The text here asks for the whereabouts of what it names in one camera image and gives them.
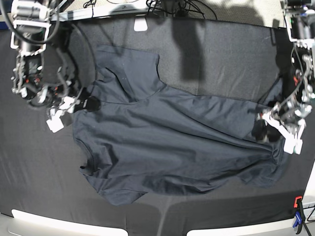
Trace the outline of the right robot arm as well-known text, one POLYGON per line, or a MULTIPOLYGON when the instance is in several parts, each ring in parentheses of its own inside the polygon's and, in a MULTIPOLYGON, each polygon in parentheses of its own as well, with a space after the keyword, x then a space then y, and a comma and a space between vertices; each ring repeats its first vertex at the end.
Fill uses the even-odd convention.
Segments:
POLYGON ((77 111, 94 112, 100 101, 79 78, 75 58, 67 48, 69 35, 62 36, 60 7, 56 0, 14 0, 11 15, 5 16, 11 31, 10 47, 17 51, 12 92, 34 110, 45 110, 46 123, 56 133, 77 111), (61 61, 53 82, 44 78, 44 53, 50 46, 61 61))

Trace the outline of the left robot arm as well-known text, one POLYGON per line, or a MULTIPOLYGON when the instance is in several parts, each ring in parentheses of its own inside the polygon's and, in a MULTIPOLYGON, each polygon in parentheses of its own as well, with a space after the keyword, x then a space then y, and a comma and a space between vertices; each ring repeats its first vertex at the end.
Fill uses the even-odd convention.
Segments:
POLYGON ((315 108, 315 2, 281 1, 283 21, 292 43, 290 77, 293 90, 288 95, 268 93, 269 100, 256 116, 259 141, 281 136, 283 151, 300 154, 306 117, 315 108))

